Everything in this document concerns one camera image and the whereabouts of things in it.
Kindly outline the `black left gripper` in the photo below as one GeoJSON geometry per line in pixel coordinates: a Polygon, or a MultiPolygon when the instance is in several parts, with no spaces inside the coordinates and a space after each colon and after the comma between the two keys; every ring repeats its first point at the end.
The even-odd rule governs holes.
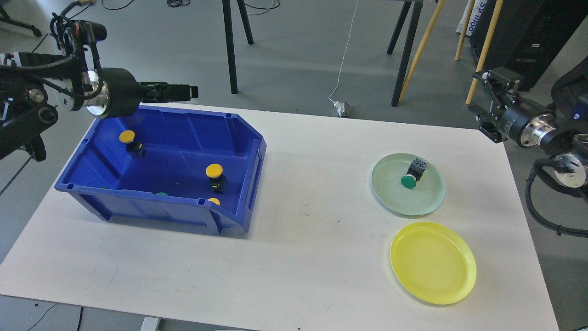
{"type": "Polygon", "coordinates": [[[100,94],[85,101],[85,108],[97,119],[130,116],[136,111],[141,101],[171,103],[191,101],[199,97],[197,86],[167,82],[137,82],[130,71],[123,68],[103,68],[101,75],[98,75],[95,70],[90,70],[88,75],[94,89],[97,89],[99,78],[103,80],[100,94]]]}

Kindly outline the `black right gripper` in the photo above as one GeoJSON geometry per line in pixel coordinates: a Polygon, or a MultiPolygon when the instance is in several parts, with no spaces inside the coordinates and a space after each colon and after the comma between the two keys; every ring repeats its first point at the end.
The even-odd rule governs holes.
{"type": "Polygon", "coordinates": [[[491,107],[469,105],[478,122],[478,130],[494,143],[512,140],[521,148],[541,145],[542,139],[556,130],[556,115],[539,103],[518,93],[523,76],[497,67],[477,71],[473,78],[481,82],[492,97],[491,107]]]}

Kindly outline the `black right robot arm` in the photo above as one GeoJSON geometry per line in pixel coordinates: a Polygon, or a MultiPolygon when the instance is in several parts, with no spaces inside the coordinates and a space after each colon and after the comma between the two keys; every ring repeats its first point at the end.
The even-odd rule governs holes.
{"type": "Polygon", "coordinates": [[[469,105],[478,128],[496,144],[513,141],[521,148],[534,146],[546,158],[533,163],[526,180],[525,201],[532,218],[542,226],[576,237],[587,237],[585,229],[567,228],[544,218],[531,199],[532,184],[539,178],[552,190],[575,198],[587,199],[587,122],[572,120],[556,124],[556,113],[539,103],[522,97],[517,88],[522,77],[504,67],[473,74],[492,97],[491,107],[469,105]]]}

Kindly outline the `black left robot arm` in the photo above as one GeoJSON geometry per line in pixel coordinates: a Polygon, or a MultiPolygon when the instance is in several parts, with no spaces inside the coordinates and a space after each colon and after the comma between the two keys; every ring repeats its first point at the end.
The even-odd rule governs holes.
{"type": "Polygon", "coordinates": [[[199,96],[197,86],[167,82],[138,82],[123,68],[103,67],[97,43],[107,37],[95,22],[73,20],[76,6],[92,6],[92,0],[75,0],[54,13],[50,34],[59,55],[35,52],[1,56],[1,157],[23,149],[30,159],[46,159],[41,134],[58,119],[46,88],[71,99],[71,110],[87,109],[97,119],[132,115],[140,103],[189,101],[199,96]]]}

